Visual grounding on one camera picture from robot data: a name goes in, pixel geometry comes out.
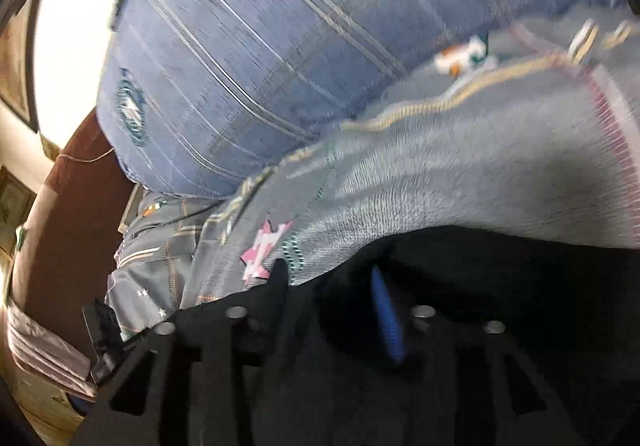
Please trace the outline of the grey star-patterned bedsheet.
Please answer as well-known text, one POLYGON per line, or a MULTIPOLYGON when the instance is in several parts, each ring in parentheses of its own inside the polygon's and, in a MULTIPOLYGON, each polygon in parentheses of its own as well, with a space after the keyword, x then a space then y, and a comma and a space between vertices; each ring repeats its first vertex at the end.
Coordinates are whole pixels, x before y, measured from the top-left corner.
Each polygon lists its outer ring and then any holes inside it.
POLYGON ((299 285, 371 241, 442 225, 638 246, 638 17, 526 18, 490 35, 482 65, 416 69, 227 200, 146 194, 105 301, 133 336, 261 284, 274 261, 299 285))

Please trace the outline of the blue plaid pillow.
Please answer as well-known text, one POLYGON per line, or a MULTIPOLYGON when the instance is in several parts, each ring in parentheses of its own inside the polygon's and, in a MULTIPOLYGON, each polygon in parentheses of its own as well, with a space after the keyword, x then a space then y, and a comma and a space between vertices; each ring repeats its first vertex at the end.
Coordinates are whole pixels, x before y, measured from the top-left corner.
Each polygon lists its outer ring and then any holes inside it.
POLYGON ((446 47, 625 0, 117 0, 96 117, 129 180, 224 198, 446 47))

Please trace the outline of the black pants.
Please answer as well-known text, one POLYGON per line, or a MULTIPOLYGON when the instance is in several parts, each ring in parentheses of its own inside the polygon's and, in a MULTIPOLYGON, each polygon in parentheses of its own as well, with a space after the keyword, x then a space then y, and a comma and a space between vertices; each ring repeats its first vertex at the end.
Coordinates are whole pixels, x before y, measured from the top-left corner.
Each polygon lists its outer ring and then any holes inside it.
POLYGON ((634 445, 639 255, 442 226, 182 314, 164 445, 634 445))

